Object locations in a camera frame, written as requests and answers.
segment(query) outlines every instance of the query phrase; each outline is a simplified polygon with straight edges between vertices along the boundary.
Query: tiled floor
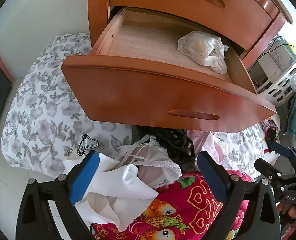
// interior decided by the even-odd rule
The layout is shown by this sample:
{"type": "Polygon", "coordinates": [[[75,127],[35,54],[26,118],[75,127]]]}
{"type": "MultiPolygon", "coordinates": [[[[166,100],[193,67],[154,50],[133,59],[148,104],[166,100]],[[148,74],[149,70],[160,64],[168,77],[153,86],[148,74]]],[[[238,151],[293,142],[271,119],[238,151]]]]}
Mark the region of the tiled floor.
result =
{"type": "MultiPolygon", "coordinates": [[[[4,104],[4,108],[0,116],[0,141],[11,102],[15,97],[21,81],[22,78],[14,79],[12,83],[13,89],[10,91],[4,104]]],[[[0,148],[0,229],[9,240],[15,240],[18,211],[28,178],[36,178],[38,182],[52,180],[51,177],[39,172],[10,167],[3,157],[0,148]]],[[[59,213],[55,208],[55,204],[51,202],[50,206],[61,237],[65,240],[69,240],[70,237],[63,226],[59,213]]]]}

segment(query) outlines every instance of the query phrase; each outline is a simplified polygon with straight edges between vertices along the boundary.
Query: pink fabric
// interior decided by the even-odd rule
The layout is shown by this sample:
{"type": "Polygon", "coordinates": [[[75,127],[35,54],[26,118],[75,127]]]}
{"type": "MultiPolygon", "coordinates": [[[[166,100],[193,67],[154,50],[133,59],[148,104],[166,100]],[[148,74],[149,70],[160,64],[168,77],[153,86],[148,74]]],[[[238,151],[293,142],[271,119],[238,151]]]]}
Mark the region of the pink fabric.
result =
{"type": "Polygon", "coordinates": [[[224,149],[217,144],[211,132],[188,130],[187,136],[192,140],[195,150],[195,156],[201,151],[207,151],[217,164],[222,164],[224,161],[224,149]]]}
{"type": "Polygon", "coordinates": [[[282,240],[287,240],[294,233],[296,228],[288,228],[286,233],[282,236],[282,240]]]}

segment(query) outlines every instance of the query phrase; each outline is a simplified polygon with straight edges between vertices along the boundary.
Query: bed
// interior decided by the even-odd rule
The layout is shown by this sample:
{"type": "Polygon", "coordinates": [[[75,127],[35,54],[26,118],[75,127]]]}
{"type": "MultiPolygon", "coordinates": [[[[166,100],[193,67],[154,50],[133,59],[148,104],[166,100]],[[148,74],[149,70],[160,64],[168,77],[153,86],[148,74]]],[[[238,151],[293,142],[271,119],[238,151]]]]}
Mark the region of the bed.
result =
{"type": "MultiPolygon", "coordinates": [[[[68,151],[78,147],[84,133],[99,141],[97,151],[111,157],[117,156],[119,146],[131,143],[130,125],[88,119],[60,69],[67,56],[85,55],[90,50],[85,33],[58,36],[29,69],[11,104],[1,138],[2,153],[12,167],[56,177],[64,171],[62,161],[68,151]]],[[[263,149],[267,147],[259,124],[216,136],[223,146],[229,145],[223,163],[226,169],[241,170],[252,178],[259,175],[253,164],[257,158],[265,158],[263,149]]]]}

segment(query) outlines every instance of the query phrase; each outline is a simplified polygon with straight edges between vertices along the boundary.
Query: white fabric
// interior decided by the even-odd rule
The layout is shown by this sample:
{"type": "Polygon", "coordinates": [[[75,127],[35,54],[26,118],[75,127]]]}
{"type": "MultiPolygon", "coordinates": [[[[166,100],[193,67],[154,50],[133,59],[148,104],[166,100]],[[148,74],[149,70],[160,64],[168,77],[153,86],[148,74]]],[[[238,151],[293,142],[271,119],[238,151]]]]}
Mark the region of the white fabric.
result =
{"type": "Polygon", "coordinates": [[[138,177],[151,188],[174,183],[181,176],[179,165],[169,157],[167,150],[161,147],[153,135],[146,135],[133,145],[120,147],[120,165],[133,163],[138,165],[138,177]]]}
{"type": "MultiPolygon", "coordinates": [[[[74,149],[68,160],[63,161],[64,174],[81,163],[84,157],[77,155],[74,149]]],[[[83,220],[99,224],[114,223],[122,232],[146,210],[158,193],[137,177],[138,169],[133,164],[112,170],[119,161],[101,153],[99,157],[99,167],[75,208],[83,220]]]]}
{"type": "Polygon", "coordinates": [[[194,62],[209,66],[217,73],[227,73],[224,62],[225,47],[221,38],[215,35],[200,31],[190,32],[178,40],[178,50],[194,62]]]}
{"type": "Polygon", "coordinates": [[[275,153],[274,151],[272,151],[271,153],[265,153],[263,159],[269,164],[274,165],[279,156],[279,153],[275,153]]]}
{"type": "Polygon", "coordinates": [[[278,131],[281,131],[281,128],[280,128],[280,117],[279,117],[279,114],[274,114],[273,116],[271,116],[270,118],[268,118],[269,120],[273,120],[275,125],[277,126],[278,128],[278,131]]]}

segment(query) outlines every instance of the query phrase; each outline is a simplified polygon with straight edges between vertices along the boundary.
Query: blue gripper pad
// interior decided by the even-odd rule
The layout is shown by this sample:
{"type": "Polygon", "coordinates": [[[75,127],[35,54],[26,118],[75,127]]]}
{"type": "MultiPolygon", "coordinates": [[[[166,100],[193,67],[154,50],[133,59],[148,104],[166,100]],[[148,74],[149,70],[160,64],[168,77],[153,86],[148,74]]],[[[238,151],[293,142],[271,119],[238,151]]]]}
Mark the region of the blue gripper pad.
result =
{"type": "Polygon", "coordinates": [[[83,165],[78,176],[71,184],[69,200],[72,205],[75,205],[77,201],[82,200],[84,197],[84,194],[99,167],[99,161],[99,154],[97,152],[93,152],[87,163],[83,165]]]}
{"type": "Polygon", "coordinates": [[[197,166],[215,199],[223,204],[226,204],[228,200],[230,180],[229,174],[224,167],[215,163],[206,151],[201,151],[198,154],[197,166]]]}

